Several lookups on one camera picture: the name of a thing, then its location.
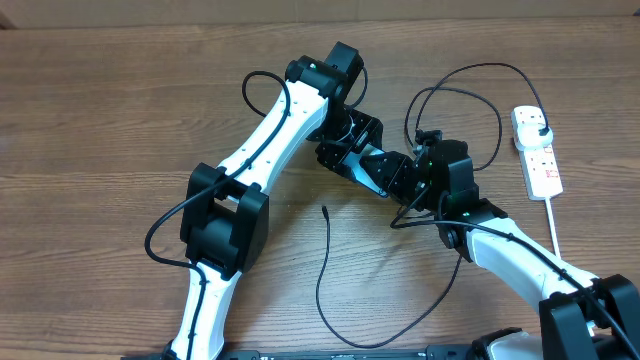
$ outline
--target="loose cable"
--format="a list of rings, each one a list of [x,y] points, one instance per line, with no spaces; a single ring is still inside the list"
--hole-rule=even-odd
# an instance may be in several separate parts
[[[367,68],[364,67],[364,65],[362,65],[362,73],[364,74],[364,87],[362,88],[360,96],[358,96],[358,99],[353,104],[345,105],[345,108],[347,108],[348,110],[355,109],[356,106],[360,105],[360,103],[364,99],[364,95],[367,93],[367,86],[369,85],[369,74],[367,73]]]
[[[431,91],[430,94],[432,94],[434,91],[437,90],[444,90],[444,91],[452,91],[452,92],[457,92],[460,94],[464,94],[464,95],[469,95],[472,96],[482,102],[484,102],[485,104],[487,104],[491,110],[493,110],[493,112],[496,113],[496,117],[498,119],[498,142],[496,143],[496,149],[493,151],[493,155],[491,155],[491,158],[489,159],[489,161],[487,161],[486,164],[474,168],[473,171],[481,171],[486,169],[487,167],[489,167],[489,165],[491,165],[491,163],[493,163],[493,160],[496,158],[496,156],[498,156],[498,152],[500,151],[500,144],[502,143],[502,117],[500,117],[500,112],[498,111],[498,109],[495,107],[495,105],[493,105],[491,103],[491,101],[487,100],[486,98],[468,91],[468,90],[464,90],[464,89],[457,89],[457,88],[450,88],[450,87],[444,87],[444,86],[440,86],[440,87],[427,87],[424,88],[420,91],[418,91],[418,93],[413,97],[413,100],[411,100],[411,103],[409,104],[409,108],[407,109],[407,114],[405,115],[404,118],[404,133],[405,133],[405,137],[407,138],[407,141],[409,141],[409,144],[413,147],[413,141],[411,141],[411,137],[409,136],[409,114],[411,113],[411,109],[413,108],[413,104],[415,104],[416,100],[418,99],[418,97],[420,97],[420,95],[422,95],[423,93],[427,92],[427,91]]]
[[[396,218],[394,219],[394,222],[397,222],[404,215],[406,215],[406,213],[409,212],[409,210],[411,210],[413,208],[413,206],[415,206],[418,203],[418,201],[419,201],[418,199],[421,199],[424,195],[426,195],[428,190],[429,190],[428,187],[426,187],[421,192],[421,194],[417,197],[416,201],[413,202],[413,204],[411,204],[409,207],[404,209],[401,212],[401,214],[396,216]],[[424,318],[429,316],[429,314],[431,314],[431,312],[433,312],[433,310],[435,310],[435,308],[440,304],[440,302],[442,302],[442,300],[444,300],[444,298],[449,293],[449,290],[451,290],[451,287],[453,286],[453,283],[454,283],[454,281],[456,279],[456,276],[458,275],[458,269],[460,268],[460,262],[462,261],[462,256],[458,257],[458,261],[457,261],[456,266],[455,266],[455,268],[453,270],[453,274],[451,275],[451,280],[449,280],[449,284],[447,284],[447,287],[444,289],[444,291],[440,294],[440,296],[436,299],[436,301],[424,313],[422,313],[422,315],[420,315],[417,319],[415,319],[412,323],[410,323],[404,329],[400,330],[398,333],[396,333],[392,337],[388,338],[387,340],[381,341],[381,342],[378,342],[378,343],[375,343],[375,344],[363,345],[363,344],[358,344],[358,343],[355,343],[355,342],[353,342],[351,340],[348,340],[344,336],[340,335],[340,333],[338,333],[331,326],[331,324],[329,324],[329,321],[324,316],[324,313],[322,312],[322,307],[320,306],[320,284],[322,282],[322,276],[324,275],[324,271],[325,271],[325,269],[327,267],[327,261],[329,260],[329,250],[330,250],[330,245],[331,245],[331,223],[329,222],[329,211],[327,210],[327,207],[324,206],[324,205],[322,206],[322,214],[324,215],[324,219],[327,222],[327,247],[326,247],[326,251],[325,251],[325,255],[324,255],[324,262],[322,263],[322,269],[320,270],[320,275],[318,276],[318,282],[316,283],[316,307],[318,308],[318,314],[320,314],[320,318],[322,319],[322,322],[327,327],[327,329],[329,329],[329,331],[331,331],[333,333],[333,335],[335,335],[338,339],[340,339],[345,344],[353,346],[355,348],[359,348],[359,349],[375,349],[375,348],[379,348],[381,346],[385,346],[385,345],[391,343],[392,341],[396,340],[400,336],[404,335],[407,331],[411,330],[414,326],[416,326],[418,323],[420,323],[420,321],[422,321]]]
[[[469,65],[469,66],[465,66],[465,67],[456,69],[456,70],[450,72],[449,74],[447,74],[444,78],[442,78],[436,84],[436,86],[433,87],[431,92],[424,99],[424,102],[422,103],[422,107],[420,108],[420,112],[418,113],[418,117],[416,118],[416,130],[420,126],[420,118],[422,117],[422,111],[424,110],[424,107],[427,105],[427,102],[429,101],[431,96],[436,92],[436,90],[439,90],[440,87],[447,81],[447,79],[449,79],[452,75],[454,75],[456,73],[459,73],[461,71],[464,71],[464,70],[467,70],[467,69],[471,69],[471,68],[475,68],[475,67],[481,67],[481,66],[503,66],[503,67],[507,67],[509,69],[512,69],[513,71],[515,71],[518,74],[520,74],[520,76],[522,76],[522,78],[527,82],[527,85],[529,85],[529,88],[531,89],[531,92],[533,93],[533,96],[535,96],[536,101],[538,102],[538,107],[540,108],[540,111],[542,112],[542,116],[544,118],[545,127],[540,130],[540,135],[546,135],[549,132],[549,119],[547,118],[547,113],[545,112],[544,107],[542,106],[542,101],[540,100],[540,96],[538,95],[538,91],[536,91],[536,88],[531,83],[531,80],[529,80],[529,77],[527,77],[527,75],[524,72],[522,72],[520,69],[518,69],[517,67],[515,67],[513,65],[509,65],[509,64],[505,64],[505,63],[473,64],[473,65]],[[409,144],[411,146],[413,146],[413,142],[411,141],[411,137],[409,136],[408,123],[409,123],[409,116],[407,115],[407,117],[405,118],[405,124],[404,124],[405,137],[407,138],[407,141],[409,142]]]

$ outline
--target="wire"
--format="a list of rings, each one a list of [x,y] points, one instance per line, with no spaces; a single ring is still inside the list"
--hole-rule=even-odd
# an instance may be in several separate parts
[[[198,314],[200,313],[200,308],[202,307],[202,301],[204,299],[205,287],[206,287],[206,284],[207,284],[208,281],[207,281],[207,278],[206,278],[204,272],[199,267],[197,267],[195,264],[192,264],[192,263],[189,263],[189,262],[166,259],[166,258],[163,258],[163,257],[160,257],[160,256],[156,255],[153,252],[153,250],[151,249],[151,238],[153,238],[153,235],[158,230],[158,228],[162,224],[164,224],[169,218],[171,218],[173,215],[175,215],[180,210],[184,209],[186,206],[188,206],[189,204],[193,203],[194,201],[200,199],[201,197],[215,192],[216,190],[218,190],[219,188],[221,188],[222,186],[224,186],[225,184],[227,184],[228,182],[233,180],[235,177],[240,175],[247,168],[249,168],[251,166],[251,163],[253,163],[253,161],[260,155],[260,153],[262,153],[262,151],[264,151],[264,149],[271,143],[273,138],[275,138],[275,136],[278,134],[278,132],[280,131],[280,129],[284,125],[284,122],[287,120],[287,117],[289,115],[289,109],[291,108],[291,94],[289,94],[289,89],[287,88],[287,84],[278,75],[275,75],[275,74],[270,73],[268,71],[252,71],[249,74],[247,74],[247,76],[245,76],[244,80],[242,81],[242,95],[243,95],[243,98],[244,98],[245,102],[247,103],[247,105],[249,105],[249,107],[253,111],[255,111],[256,113],[258,113],[258,114],[260,114],[262,116],[265,116],[264,113],[262,113],[262,112],[260,112],[260,110],[256,109],[253,106],[253,104],[251,104],[251,102],[249,101],[249,99],[246,96],[247,82],[249,81],[249,79],[251,79],[254,76],[270,77],[270,78],[276,80],[278,83],[280,83],[280,86],[282,86],[282,91],[284,92],[284,95],[285,95],[285,98],[286,98],[286,103],[285,103],[285,108],[284,108],[284,111],[282,113],[282,118],[280,119],[280,122],[278,122],[278,124],[276,125],[275,129],[273,130],[273,132],[267,137],[267,139],[262,143],[262,145],[260,145],[260,147],[258,147],[258,149],[253,153],[253,155],[251,155],[249,158],[247,158],[242,163],[242,165],[240,165],[240,167],[236,171],[234,171],[233,173],[231,173],[231,175],[225,177],[224,179],[216,182],[215,184],[205,188],[204,190],[200,191],[199,193],[197,193],[197,194],[189,197],[188,199],[182,201],[178,205],[174,206],[171,210],[167,211],[158,220],[156,220],[156,222],[153,223],[153,225],[151,225],[151,228],[147,232],[147,236],[144,239],[144,249],[147,252],[147,255],[149,255],[149,257],[152,260],[154,260],[156,262],[159,262],[161,264],[166,264],[166,265],[178,266],[178,267],[191,269],[191,270],[194,270],[195,272],[197,272],[198,275],[200,275],[200,295],[198,296],[198,302],[197,302],[196,308],[195,308],[195,310],[193,312],[193,319],[191,320],[191,329],[189,330],[189,336],[188,336],[189,337],[189,345],[187,347],[187,358],[186,358],[186,360],[190,360],[190,358],[191,358],[191,351],[192,351],[192,348],[193,348],[193,338],[196,335],[195,334],[196,320],[198,318]]]
[[[422,226],[422,225],[455,225],[455,226],[462,226],[462,227],[470,227],[470,228],[474,228],[474,229],[478,229],[478,230],[481,230],[481,231],[488,232],[488,233],[493,234],[493,235],[497,235],[497,236],[503,237],[503,238],[507,239],[508,241],[513,241],[516,244],[524,247],[529,252],[531,252],[534,256],[536,256],[538,259],[540,259],[540,261],[542,261],[547,266],[549,266],[549,268],[551,268],[553,271],[555,271],[561,278],[563,278],[569,284],[571,284],[573,287],[578,289],[578,291],[580,291],[585,296],[585,298],[591,303],[591,305],[593,305],[594,308],[597,309],[598,312],[600,314],[602,314],[607,319],[607,321],[609,322],[609,324],[613,328],[613,331],[616,334],[618,334],[618,336],[620,337],[620,340],[622,341],[623,345],[627,348],[627,350],[631,354],[631,356],[636,360],[640,360],[640,354],[638,354],[638,351],[635,349],[635,347],[631,343],[631,340],[629,340],[629,338],[627,337],[627,334],[624,332],[624,330],[622,329],[620,324],[618,324],[618,322],[613,318],[613,316],[611,316],[611,314],[609,314],[609,312],[593,296],[593,294],[591,294],[584,286],[582,286],[578,281],[576,281],[573,277],[571,277],[571,275],[569,275],[565,269],[561,269],[558,265],[556,265],[553,261],[551,261],[551,259],[546,257],[542,252],[540,252],[538,249],[536,249],[533,245],[529,244],[528,242],[526,242],[526,241],[524,241],[522,239],[517,238],[513,234],[507,234],[505,232],[502,232],[502,231],[499,231],[499,230],[495,230],[495,229],[492,229],[492,228],[489,228],[489,227],[486,227],[486,226],[482,226],[482,225],[478,225],[478,224],[470,224],[470,223],[465,223],[465,222],[461,222],[461,221],[422,220],[422,221],[413,221],[413,222],[410,222],[410,223],[404,223],[404,224],[398,224],[398,225],[394,224],[394,226],[392,226],[392,228],[394,228],[394,229],[403,229],[403,228],[408,228],[408,227],[413,227],[413,226]]]
[[[402,211],[403,207],[404,206],[400,205],[400,207],[396,211],[396,215],[400,215],[400,212]],[[405,216],[405,217],[403,217],[403,219],[405,219],[405,220],[409,220],[409,219],[424,219],[424,218],[432,217],[433,215],[435,215],[435,213],[433,211],[429,211],[428,213],[423,214],[423,215]]]
[[[379,348],[381,346],[389,344],[390,342],[392,342],[392,341],[396,340],[397,338],[399,338],[400,336],[404,335],[404,333],[406,333],[407,331],[411,330],[420,321],[422,321],[424,318],[429,316],[429,314],[431,314],[431,312],[440,304],[440,302],[442,302],[442,300],[445,298],[445,296],[447,296],[447,294],[449,293],[449,290],[451,290],[451,287],[453,286],[453,282],[456,279],[456,275],[458,274],[458,269],[460,268],[460,262],[462,261],[462,256],[458,257],[458,262],[456,263],[456,267],[453,270],[453,275],[451,276],[451,280],[449,281],[449,284],[444,289],[442,294],[440,294],[438,299],[436,299],[436,301],[429,307],[429,309],[427,309],[427,311],[425,311],[422,315],[420,315],[416,320],[414,320],[407,327],[405,327],[404,329],[400,330],[397,334],[393,335],[392,337],[388,338],[385,341],[382,341],[382,342],[379,342],[379,343],[375,343],[375,344],[370,344],[370,345],[362,345],[362,344],[358,344],[358,343],[355,343],[353,341],[350,341],[350,340],[346,339],[344,336],[340,335],[329,324],[329,321],[327,321],[327,318],[324,316],[324,313],[322,312],[322,307],[320,306],[320,283],[322,282],[322,276],[324,275],[324,271],[325,271],[325,269],[327,267],[327,261],[329,260],[329,249],[330,249],[330,245],[331,245],[331,224],[329,222],[329,212],[327,211],[327,207],[324,206],[324,205],[322,206],[322,214],[324,215],[324,219],[327,222],[327,249],[326,249],[326,252],[325,252],[325,255],[324,255],[324,262],[322,263],[322,269],[320,270],[320,275],[318,276],[318,282],[316,283],[316,306],[318,308],[318,313],[320,314],[320,317],[322,318],[322,322],[324,322],[324,325],[327,327],[327,329],[329,329],[329,331],[331,331],[333,333],[333,335],[335,335],[338,339],[342,340],[342,342],[344,342],[345,344],[353,346],[355,348],[360,348],[360,349],[375,349],[375,348]]]
[[[493,105],[491,103],[491,101],[487,100],[486,98],[471,92],[471,91],[467,91],[464,89],[457,89],[457,88],[449,88],[449,87],[444,87],[444,86],[440,86],[440,87],[427,87],[424,88],[422,90],[420,90],[414,97],[413,100],[411,100],[411,104],[409,104],[409,108],[407,109],[407,115],[404,118],[404,134],[405,137],[407,138],[407,141],[409,141],[409,144],[413,147],[413,142],[411,141],[411,137],[409,136],[409,114],[411,113],[411,108],[413,108],[413,104],[415,104],[416,100],[418,99],[418,97],[420,95],[422,95],[422,93],[427,92],[427,91],[431,91],[430,94],[432,94],[434,91],[436,90],[445,90],[445,91],[452,91],[452,92],[457,92],[460,94],[464,94],[464,95],[469,95],[472,96],[482,102],[484,102],[485,104],[489,105],[489,107],[496,113],[496,117],[498,118],[498,142],[496,143],[496,149],[493,151],[493,155],[491,155],[491,158],[489,159],[489,161],[487,161],[486,164],[478,167],[478,168],[474,168],[473,171],[481,171],[486,169],[487,167],[489,167],[489,165],[491,165],[491,163],[493,162],[493,160],[496,158],[496,156],[498,156],[498,151],[500,151],[500,144],[502,143],[502,118],[500,117],[500,112],[498,111],[498,109],[495,107],[495,105]]]
[[[551,230],[551,242],[553,243],[553,252],[558,259],[560,257],[560,245],[558,245],[558,235],[556,234],[556,222],[553,220],[553,209],[551,209],[551,199],[544,198],[544,204],[547,208],[547,218],[549,219],[549,229]]]
[[[435,93],[436,90],[439,90],[440,87],[442,86],[442,84],[444,84],[447,81],[448,78],[450,78],[452,75],[454,75],[456,73],[459,73],[461,71],[464,71],[464,70],[467,70],[467,69],[471,69],[471,68],[475,68],[475,67],[481,67],[481,66],[503,66],[503,67],[508,67],[509,69],[512,69],[513,71],[515,71],[518,74],[520,74],[520,76],[522,76],[522,78],[527,82],[527,85],[529,85],[529,88],[531,89],[531,92],[533,92],[533,96],[535,96],[536,101],[538,102],[538,107],[540,108],[540,111],[542,112],[542,116],[544,117],[545,127],[540,130],[540,135],[546,135],[549,132],[549,119],[547,118],[547,113],[544,111],[544,107],[542,106],[542,101],[540,100],[540,96],[538,95],[538,92],[536,91],[536,88],[533,87],[533,84],[531,83],[531,80],[529,80],[529,78],[527,77],[527,75],[524,72],[522,72],[520,69],[518,69],[517,67],[515,67],[513,65],[509,65],[509,64],[505,64],[505,63],[473,64],[473,65],[461,67],[460,69],[454,70],[454,71],[450,72],[449,74],[447,74],[447,76],[443,77],[436,84],[436,86],[433,87],[433,89],[431,90],[429,95],[427,95],[427,97],[424,99],[424,103],[422,104],[422,107],[420,108],[420,112],[418,113],[418,117],[416,118],[416,130],[418,129],[418,127],[420,125],[420,117],[422,116],[422,111],[424,110],[424,107],[427,105],[427,102],[429,101],[429,99],[431,98],[433,93]],[[408,118],[408,115],[407,115],[407,118],[405,118],[405,135],[407,137],[407,140],[409,141],[409,144],[411,144],[411,146],[413,146],[413,143],[411,142],[411,139],[409,137],[409,133],[406,130],[407,127],[408,127],[408,121],[409,121],[409,118]]]
[[[442,220],[442,203],[444,202],[444,198],[446,198],[447,196],[449,196],[449,192],[447,190],[444,190],[443,192],[440,193],[440,198],[438,199],[438,212],[437,212],[438,220]]]
[[[362,65],[362,72],[364,73],[364,87],[362,88],[362,93],[360,93],[360,96],[353,104],[345,105],[348,110],[353,110],[356,108],[356,106],[360,105],[360,103],[364,99],[364,95],[367,93],[367,86],[369,85],[369,74],[367,73],[367,68],[364,67],[364,64]]]

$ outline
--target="white power strip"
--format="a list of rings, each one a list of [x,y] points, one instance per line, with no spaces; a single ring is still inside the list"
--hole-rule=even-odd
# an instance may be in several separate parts
[[[558,163],[551,146],[553,133],[539,136],[537,130],[544,125],[542,111],[535,106],[518,106],[511,113],[514,142],[520,153],[522,173],[531,200],[544,200],[547,207],[553,250],[560,258],[560,248],[551,209],[551,198],[562,193]]]

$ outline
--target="black metal bracket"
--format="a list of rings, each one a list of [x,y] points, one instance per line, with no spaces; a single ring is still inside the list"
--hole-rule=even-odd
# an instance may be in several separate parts
[[[321,134],[323,140],[316,148],[318,162],[336,174],[356,181],[353,170],[345,164],[351,153],[360,154],[367,145],[382,147],[383,126],[380,120],[357,110],[348,111],[349,129],[342,134]]]
[[[226,178],[224,172],[200,163],[189,179],[187,198]],[[238,200],[235,212],[216,202],[229,196]],[[257,184],[247,186],[235,179],[187,205],[180,227],[186,257],[192,262],[206,260],[224,280],[251,269],[268,233],[269,196]]]

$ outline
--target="table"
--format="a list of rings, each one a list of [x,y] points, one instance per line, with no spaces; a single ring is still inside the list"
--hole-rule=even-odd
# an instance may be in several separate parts
[[[564,258],[640,283],[639,34],[633,17],[1,31],[0,358],[118,359],[172,339],[188,274],[147,258],[144,234],[183,199],[199,162],[217,165],[259,123],[240,94],[244,75],[282,75],[290,60],[324,58],[336,41],[366,62],[360,109],[383,121],[386,150],[407,152],[409,101],[449,71],[493,61],[524,70],[556,136]],[[511,140],[511,109],[534,103],[526,83],[507,69],[477,69],[449,85],[482,94],[504,118],[500,154],[476,173],[482,195],[551,248],[544,204],[527,199]],[[278,92],[255,80],[249,95],[268,109]],[[467,141],[476,165],[497,140],[493,112],[451,93],[434,97],[422,128]],[[269,241],[226,323],[231,348],[348,349],[314,302],[321,204],[333,219],[321,299],[349,339],[386,339],[449,281],[457,254],[435,229],[392,231],[397,205],[325,170],[313,149],[302,146],[271,194]],[[179,221],[154,239],[163,256],[183,257]],[[495,276],[463,263],[445,301],[387,347],[467,343],[507,326],[536,333],[538,318]]]

